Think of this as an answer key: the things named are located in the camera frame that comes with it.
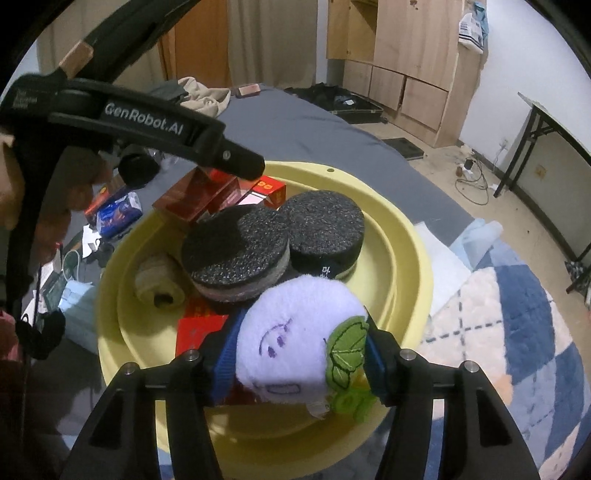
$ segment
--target human hand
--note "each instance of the human hand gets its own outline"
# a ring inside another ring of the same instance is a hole
[[[25,191],[21,170],[11,149],[12,140],[0,135],[0,227],[9,231],[18,223]],[[81,150],[71,150],[63,161],[60,159],[47,189],[31,251],[31,258],[40,264],[48,263],[55,256],[56,243],[66,236],[72,211],[85,210],[90,205],[92,184],[102,184],[111,178],[111,168],[98,155],[84,155],[84,162],[79,162],[84,165],[73,168],[74,157]]]

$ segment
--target red packaging box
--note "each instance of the red packaging box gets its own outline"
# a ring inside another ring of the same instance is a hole
[[[178,321],[176,356],[198,349],[208,333],[222,329],[228,315],[218,315],[202,297],[190,297],[184,317]]]
[[[242,196],[240,181],[234,175],[195,168],[170,187],[153,207],[182,228],[188,228],[204,216],[235,205]]]
[[[240,202],[240,205],[255,205],[263,202],[264,205],[277,210],[285,203],[285,183],[263,175]]]
[[[199,349],[205,337],[222,329],[228,315],[215,313],[202,297],[190,297],[184,317],[178,321],[176,356],[189,349]],[[234,382],[234,386],[225,398],[224,405],[254,405],[258,400],[252,392]]]

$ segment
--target drawer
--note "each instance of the drawer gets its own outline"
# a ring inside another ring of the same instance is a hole
[[[369,94],[369,80],[371,65],[359,61],[345,60],[343,87],[351,92],[367,97]]]
[[[447,101],[447,92],[440,88],[407,78],[400,112],[437,130]]]
[[[393,110],[398,110],[403,84],[404,75],[373,67],[369,98]]]

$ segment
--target wooden cabinet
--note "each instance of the wooden cabinet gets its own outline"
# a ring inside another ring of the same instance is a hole
[[[403,85],[404,75],[373,67],[368,96],[392,110],[398,110]]]
[[[377,3],[330,0],[326,58],[371,62],[377,24]]]
[[[463,3],[380,0],[374,65],[449,90]]]
[[[372,66],[358,61],[345,61],[343,87],[351,92],[367,97],[369,95],[369,81]]]
[[[482,68],[458,43],[471,11],[472,0],[329,0],[327,58],[347,60],[343,86],[383,105],[394,125],[453,145]]]
[[[326,36],[326,58],[346,59],[349,41],[350,0],[329,0],[329,24]]]
[[[441,124],[447,92],[433,85],[407,79],[400,113],[437,130]]]

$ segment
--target rolled towel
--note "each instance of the rolled towel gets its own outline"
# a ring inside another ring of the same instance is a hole
[[[182,305],[189,284],[177,261],[166,253],[144,260],[135,275],[138,299],[158,309],[173,309]]]

